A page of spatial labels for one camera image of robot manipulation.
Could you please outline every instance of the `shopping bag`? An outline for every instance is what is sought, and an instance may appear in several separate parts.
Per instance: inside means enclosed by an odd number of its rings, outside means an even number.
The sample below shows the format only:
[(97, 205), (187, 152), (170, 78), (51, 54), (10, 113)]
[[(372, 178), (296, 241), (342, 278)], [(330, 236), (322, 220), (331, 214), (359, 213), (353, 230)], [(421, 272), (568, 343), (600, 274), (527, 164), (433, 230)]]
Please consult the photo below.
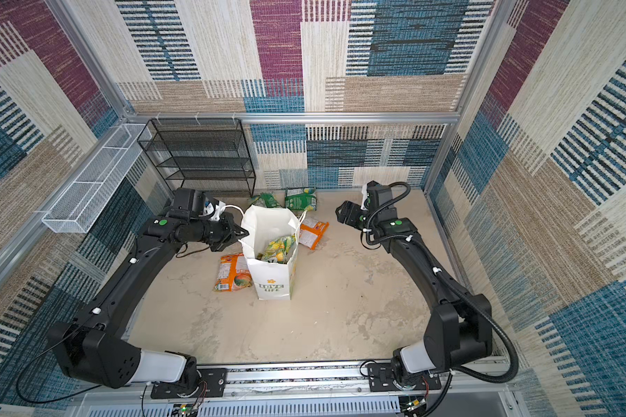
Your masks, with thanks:
[[(243, 215), (241, 227), (249, 235), (241, 239), (243, 256), (253, 278), (260, 300), (289, 300), (297, 263), (299, 228), (301, 221), (288, 209), (251, 205)], [(290, 249), (287, 263), (269, 263), (256, 259), (269, 242), (294, 235), (297, 243)]]

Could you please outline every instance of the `black mesh shelf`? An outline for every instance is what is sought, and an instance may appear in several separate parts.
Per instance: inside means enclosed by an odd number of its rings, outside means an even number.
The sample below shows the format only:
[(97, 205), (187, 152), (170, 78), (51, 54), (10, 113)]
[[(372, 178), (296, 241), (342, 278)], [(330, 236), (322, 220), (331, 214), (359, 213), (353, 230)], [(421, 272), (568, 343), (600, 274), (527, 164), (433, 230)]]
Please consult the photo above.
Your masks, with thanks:
[(251, 196), (255, 169), (240, 120), (161, 119), (146, 126), (139, 145), (172, 190), (187, 187), (214, 196)]

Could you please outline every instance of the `snack bag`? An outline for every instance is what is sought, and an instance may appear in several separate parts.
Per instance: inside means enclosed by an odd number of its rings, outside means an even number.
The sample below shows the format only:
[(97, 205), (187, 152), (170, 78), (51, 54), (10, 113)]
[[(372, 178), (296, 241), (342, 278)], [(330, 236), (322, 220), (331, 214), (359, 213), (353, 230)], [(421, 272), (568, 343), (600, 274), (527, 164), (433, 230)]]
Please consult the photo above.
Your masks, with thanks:
[(272, 240), (266, 249), (258, 255), (258, 260), (269, 263), (287, 263), (288, 252), (297, 243), (294, 235), (283, 236)]
[(315, 210), (318, 206), (315, 190), (315, 188), (293, 188), (285, 191), (285, 208), (307, 212)]
[(299, 243), (314, 250), (328, 227), (329, 222), (317, 221), (309, 217), (305, 218), (299, 231)]
[(225, 255), (220, 258), (220, 269), (214, 291), (238, 291), (253, 285), (248, 264), (243, 254)]
[(250, 204), (258, 205), (260, 207), (267, 207), (267, 208), (274, 208), (274, 207), (283, 208), (283, 206), (280, 205), (278, 201), (275, 199), (274, 194), (269, 194), (269, 193), (262, 193), (258, 196), (252, 196), (250, 200)]

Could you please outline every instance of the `orange snack bag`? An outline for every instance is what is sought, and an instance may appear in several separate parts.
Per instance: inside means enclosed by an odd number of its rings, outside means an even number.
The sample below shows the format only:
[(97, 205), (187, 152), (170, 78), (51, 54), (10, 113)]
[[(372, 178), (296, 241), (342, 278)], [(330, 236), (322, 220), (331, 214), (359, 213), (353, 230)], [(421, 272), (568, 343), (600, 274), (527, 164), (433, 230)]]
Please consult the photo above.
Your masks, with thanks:
[(314, 218), (304, 218), (299, 231), (299, 243), (314, 250), (328, 227), (329, 222), (323, 223)]
[(243, 254), (225, 255), (220, 258), (220, 269), (214, 291), (238, 291), (253, 285), (248, 264)]

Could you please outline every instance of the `white mesh basket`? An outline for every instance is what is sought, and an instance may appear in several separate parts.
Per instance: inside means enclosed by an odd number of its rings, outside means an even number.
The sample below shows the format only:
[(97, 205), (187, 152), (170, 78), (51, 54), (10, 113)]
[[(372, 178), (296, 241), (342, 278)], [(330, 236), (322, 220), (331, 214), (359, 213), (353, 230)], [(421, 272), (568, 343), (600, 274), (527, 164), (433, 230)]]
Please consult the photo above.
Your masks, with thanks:
[(148, 140), (145, 125), (125, 123), (109, 138), (74, 182), (53, 204), (42, 222), (55, 233), (88, 233), (130, 171)]

